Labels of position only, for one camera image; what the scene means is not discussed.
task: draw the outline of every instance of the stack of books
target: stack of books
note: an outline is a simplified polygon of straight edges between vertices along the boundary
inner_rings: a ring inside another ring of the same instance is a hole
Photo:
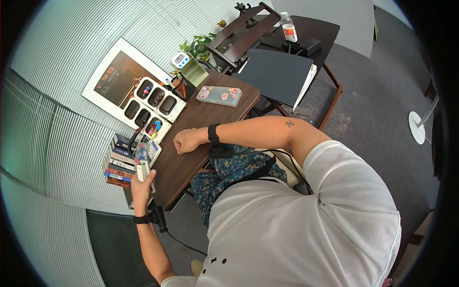
[[[115,134],[113,137],[109,154],[103,164],[107,183],[124,188],[130,187],[131,178],[135,174],[135,161],[129,156],[128,143],[129,139],[122,135]],[[131,148],[134,154],[135,143]]]

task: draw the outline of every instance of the green leaves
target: green leaves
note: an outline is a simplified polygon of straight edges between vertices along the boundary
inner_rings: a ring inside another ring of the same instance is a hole
[[[183,44],[179,44],[179,48],[181,51],[190,53],[194,58],[199,57],[206,61],[210,57],[210,52],[207,51],[204,46],[210,44],[216,36],[217,34],[213,33],[207,35],[194,35],[194,40],[191,44],[185,41]]]

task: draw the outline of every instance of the plastic bottle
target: plastic bottle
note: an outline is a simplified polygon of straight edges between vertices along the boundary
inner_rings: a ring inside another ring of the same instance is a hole
[[[281,15],[280,24],[282,25],[282,30],[284,31],[285,39],[291,42],[298,41],[297,31],[295,30],[295,25],[293,25],[293,21],[288,16],[288,13],[282,12],[280,15]]]

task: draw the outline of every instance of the desk surface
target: desk surface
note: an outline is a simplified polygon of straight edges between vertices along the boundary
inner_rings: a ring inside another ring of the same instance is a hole
[[[261,21],[264,17],[266,17],[266,15],[256,15],[254,19]],[[311,84],[308,87],[308,90],[309,90],[315,78],[319,74],[320,69],[324,65],[325,59],[330,53],[333,43],[335,42],[336,37],[338,36],[338,32],[340,31],[340,26],[330,23],[330,22],[325,22],[325,21],[301,17],[301,16],[291,16],[291,18],[293,20],[293,23],[295,24],[295,29],[298,35],[297,43],[301,44],[301,43],[306,42],[306,40],[308,40],[309,38],[315,38],[315,39],[320,40],[320,43],[322,46],[322,48],[319,51],[315,52],[309,57],[310,59],[314,61],[314,65],[317,66],[317,73],[314,76],[314,79],[312,80]],[[256,25],[250,28],[246,28],[245,26],[242,26],[241,28],[237,29],[237,31],[235,32],[235,36],[233,38],[225,40],[221,44],[221,46],[229,46],[231,43],[235,43],[240,37],[242,37],[245,34],[247,29],[252,29],[254,27],[256,27]],[[285,41],[284,33],[282,32],[282,28],[280,26],[277,28],[272,28],[265,35],[263,35],[263,37],[270,37],[270,38],[278,39],[281,41]],[[265,49],[265,50],[272,50],[272,51],[286,53],[284,50],[278,50],[278,49],[263,46],[263,45],[258,46],[258,49]],[[222,48],[219,48],[219,51],[222,53],[225,52],[225,50],[223,50]]]
[[[172,128],[161,142],[162,151],[153,165],[157,170],[155,179],[156,194],[153,199],[157,205],[166,209],[193,176],[208,160],[210,144],[200,145],[195,151],[183,155],[177,154],[173,139],[175,135],[191,128],[206,127],[210,124],[226,124],[242,120],[260,99],[258,88],[222,73],[207,70],[209,76],[202,85],[240,88],[242,97],[236,107],[227,107],[205,103],[196,99],[201,89],[197,87],[193,98],[186,103]]]
[[[330,53],[330,50],[333,46],[333,43],[336,40],[336,37],[338,36],[340,26],[333,23],[301,16],[291,16],[291,19],[293,20],[293,23],[295,24],[295,30],[297,31],[297,43],[304,43],[309,38],[315,38],[317,40],[320,40],[322,49],[315,52],[309,57],[310,59],[314,60],[314,65],[317,66],[317,76],[325,62],[325,59]],[[282,32],[281,27],[278,27],[272,34],[269,35],[269,37],[285,41],[284,33]],[[263,45],[258,46],[258,48],[279,51],[278,49],[270,48]]]

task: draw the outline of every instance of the hand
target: hand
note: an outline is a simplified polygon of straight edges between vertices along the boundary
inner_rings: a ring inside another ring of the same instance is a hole
[[[150,197],[150,184],[156,176],[156,170],[152,169],[144,182],[139,181],[137,173],[131,179],[132,201],[134,203],[135,216],[146,215],[146,205]]]
[[[178,154],[192,152],[206,142],[209,142],[207,128],[184,129],[174,137],[174,145]]]

